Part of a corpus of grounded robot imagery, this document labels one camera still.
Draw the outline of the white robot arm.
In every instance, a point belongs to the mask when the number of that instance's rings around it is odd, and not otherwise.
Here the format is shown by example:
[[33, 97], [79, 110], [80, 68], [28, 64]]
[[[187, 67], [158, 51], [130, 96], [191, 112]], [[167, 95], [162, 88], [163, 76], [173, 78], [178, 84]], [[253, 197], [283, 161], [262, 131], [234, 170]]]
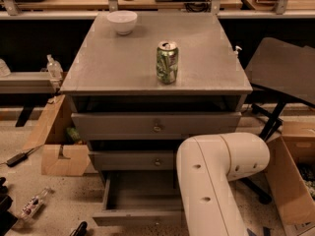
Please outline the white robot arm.
[[268, 146], [251, 133], [185, 140], [176, 169], [190, 236], [248, 236], [229, 183], [264, 170], [269, 160]]

